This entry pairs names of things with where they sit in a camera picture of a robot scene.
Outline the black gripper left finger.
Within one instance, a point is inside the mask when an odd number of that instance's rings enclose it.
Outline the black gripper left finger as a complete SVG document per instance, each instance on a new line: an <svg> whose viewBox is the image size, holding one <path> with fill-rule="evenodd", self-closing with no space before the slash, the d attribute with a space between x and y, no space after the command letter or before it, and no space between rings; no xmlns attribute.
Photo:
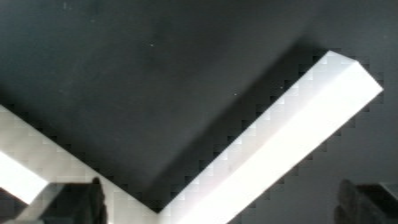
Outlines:
<svg viewBox="0 0 398 224"><path fill-rule="evenodd" d="M99 179L66 183L41 215L44 224L107 224L108 214Z"/></svg>

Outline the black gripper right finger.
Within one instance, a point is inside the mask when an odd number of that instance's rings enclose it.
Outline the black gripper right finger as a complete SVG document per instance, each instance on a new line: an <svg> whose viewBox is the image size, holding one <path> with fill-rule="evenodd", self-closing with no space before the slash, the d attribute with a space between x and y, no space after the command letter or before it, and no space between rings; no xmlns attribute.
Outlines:
<svg viewBox="0 0 398 224"><path fill-rule="evenodd" d="M341 181L334 224L398 224L398 183Z"/></svg>

